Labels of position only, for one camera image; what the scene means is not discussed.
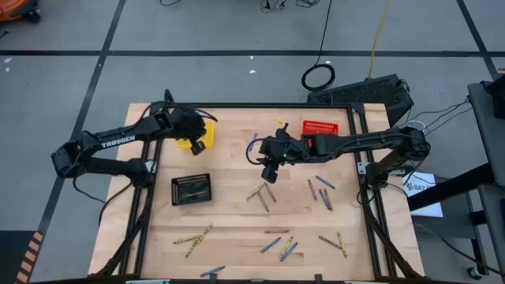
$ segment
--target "wooden table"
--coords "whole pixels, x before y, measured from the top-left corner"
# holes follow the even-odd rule
[[[134,123],[146,106],[130,105],[126,124]],[[290,123],[288,133],[293,137],[301,135],[303,120],[337,123],[339,135],[345,136],[350,134],[347,112],[340,109],[267,108],[215,108],[206,111],[219,119],[215,125],[213,148],[193,156],[190,150],[178,148],[175,140],[164,140],[141,277],[200,278],[201,273],[226,265],[218,273],[219,279],[312,280],[315,274],[322,274],[325,280],[372,280],[365,220],[356,201],[358,182],[352,154],[342,155],[325,164],[281,166],[277,182],[271,185],[277,203],[264,193],[270,213],[265,211],[257,197],[245,201],[247,195],[263,183],[260,177],[263,167],[249,164],[245,159],[245,147],[254,133],[258,133],[258,137],[275,135],[279,127],[278,118],[281,118]],[[369,132],[389,127],[383,105],[365,105],[365,111]],[[359,128],[357,115],[355,121]],[[140,157],[141,148],[141,142],[122,145],[118,159]],[[252,150],[253,158],[259,156],[258,150],[259,144]],[[388,151],[374,151],[375,159],[382,159]],[[202,173],[211,174],[212,201],[173,207],[171,179]],[[320,196],[318,201],[312,198],[307,178],[316,174],[337,188],[327,188],[333,212],[326,209]],[[109,198],[128,182],[126,177],[113,177]],[[389,182],[402,187],[399,177],[390,177]],[[316,179],[312,183],[316,190],[324,188]],[[424,274],[404,194],[392,187],[383,189],[382,194],[391,240],[411,266]],[[90,273],[98,271],[123,241],[132,197],[133,190],[130,189],[106,209]],[[185,254],[190,242],[172,244],[178,238],[201,234],[210,223],[214,227],[189,258],[186,259]],[[277,228],[291,231],[288,234],[264,233],[267,229]],[[318,239],[319,235],[323,235],[338,242],[337,231],[341,232],[346,244],[347,258],[340,250]],[[281,263],[279,252],[291,235],[298,241],[298,247]],[[260,253],[265,245],[281,236],[282,240],[276,246]],[[381,269],[386,275],[383,246],[378,239],[377,244]],[[130,253],[130,272],[133,271],[136,250],[137,243],[134,243]]]

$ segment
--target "red plastic container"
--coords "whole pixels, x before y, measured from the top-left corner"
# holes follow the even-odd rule
[[[321,121],[303,121],[303,129],[301,135],[316,134],[316,133],[328,133],[328,134],[339,134],[339,125],[335,123],[327,123]]]

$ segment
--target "gray floor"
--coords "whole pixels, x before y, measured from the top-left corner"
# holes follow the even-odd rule
[[[260,12],[259,1],[182,0],[162,7],[158,0],[126,0],[110,49],[319,48],[326,0],[311,9],[288,0],[286,9],[268,14]],[[4,133],[0,139],[4,181],[0,230],[37,229],[55,179],[49,154],[70,138],[118,3],[41,1],[40,24],[4,25],[11,33],[0,40],[0,51],[96,50],[97,56],[0,56],[0,130]],[[371,50],[385,3],[334,0],[324,49]],[[465,4],[488,50],[505,51],[505,1],[465,0]],[[478,51],[478,47],[456,0],[393,0],[377,50]],[[304,102],[309,92],[300,78],[315,60],[313,56],[109,56],[99,66],[102,72],[84,129],[93,132],[122,125],[129,103],[161,99],[164,88],[179,102]],[[505,67],[505,58],[492,60],[496,67]],[[323,57],[321,61],[335,67],[334,86],[363,80],[368,72],[368,57]],[[412,116],[460,103],[466,98],[467,84],[491,79],[479,57],[377,58],[373,76],[390,73],[409,82],[416,103]],[[323,83],[324,76],[313,74],[310,84]],[[420,120],[430,122],[435,117],[425,115]],[[471,111],[428,140],[432,154],[423,171],[453,177],[486,161]],[[114,157],[115,151],[100,154]],[[109,180],[88,175],[79,179],[79,185],[105,198]],[[99,209],[100,204],[76,193],[71,183],[64,184],[32,281],[87,274]],[[487,255],[492,255],[487,230],[482,229]],[[471,282],[466,276],[471,263],[432,236],[419,232],[417,239],[428,276]],[[472,254],[469,241],[450,241]],[[490,275],[479,282],[498,281]]]

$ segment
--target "black metal frame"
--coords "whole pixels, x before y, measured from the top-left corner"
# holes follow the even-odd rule
[[[316,109],[345,109],[347,111],[347,117],[349,120],[349,127],[350,127],[350,134],[355,135],[357,134],[356,130],[356,124],[354,121],[354,111],[357,111],[359,113],[360,117],[360,124],[361,124],[361,131],[363,133],[368,132],[368,126],[366,122],[366,117],[365,117],[365,110],[363,107],[363,104],[335,104],[332,106],[322,106],[320,104],[307,104],[307,103],[175,103],[175,106],[180,106],[180,107],[199,107],[199,108],[303,108],[303,109],[311,109],[311,108],[316,108]],[[159,157],[161,155],[161,144],[162,141],[157,141],[156,148],[155,148],[155,157],[154,161],[155,163],[158,164],[159,162]],[[145,161],[148,157],[148,152],[149,152],[149,144],[150,142],[144,142],[144,146],[142,148],[142,154],[141,158]],[[369,162],[373,162],[373,155],[371,151],[366,152],[367,155],[367,160]],[[354,153],[354,159],[356,161],[356,168],[357,168],[357,163],[361,162],[361,155],[360,153]],[[362,200],[367,200],[368,195],[367,195],[367,189],[364,188],[364,183],[362,177],[358,174],[357,175],[358,182],[360,185],[360,192],[361,192],[361,199]],[[155,190],[155,181],[156,177],[153,181],[153,185],[148,188],[148,194],[154,194]],[[136,221],[137,218],[137,213],[139,210],[140,206],[140,192],[141,189],[135,188],[135,192],[133,194],[133,200],[132,200],[132,207],[130,210],[130,215],[129,215],[129,221],[128,221],[128,228],[126,231],[126,234],[130,233],[133,228],[133,224]],[[376,212],[380,221],[380,225],[386,235],[388,236],[387,232],[387,223],[386,223],[386,215],[384,212],[384,207],[383,207],[383,201],[382,197],[380,195],[380,191],[375,192],[376,194]],[[369,207],[363,207],[363,211],[365,213],[365,210],[370,210]],[[145,250],[145,245],[147,241],[147,233],[148,233],[148,226],[149,226],[149,219],[150,215],[148,216],[148,221],[142,231],[140,232],[140,239],[139,239],[139,245],[137,249],[137,256],[135,259],[135,264],[134,264],[134,274],[135,275],[140,275],[142,271],[142,265],[144,262],[144,250]],[[370,257],[372,259],[372,269],[373,269],[373,274],[374,278],[378,279],[382,276],[381,270],[380,270],[380,260],[379,260],[379,255],[377,251],[377,245],[376,245],[376,238],[375,238],[375,233],[373,232],[372,227],[366,223],[366,231],[367,231],[367,237],[368,237],[368,247],[370,249]],[[387,269],[389,272],[389,276],[395,278],[396,275],[396,270],[395,270],[395,263],[390,255],[390,253],[385,249],[385,256],[387,259]],[[120,268],[119,268],[119,274],[123,275],[127,271],[128,267],[128,262],[129,262],[129,252],[126,252],[125,255],[122,258],[122,261],[120,263]],[[172,279],[171,282],[174,283],[185,283],[185,282],[192,282],[192,283],[209,283],[209,280],[200,280],[200,279]],[[219,282],[243,282],[243,280],[220,280]],[[314,283],[314,281],[268,281],[269,283]],[[324,283],[342,283],[342,281],[322,281]]]

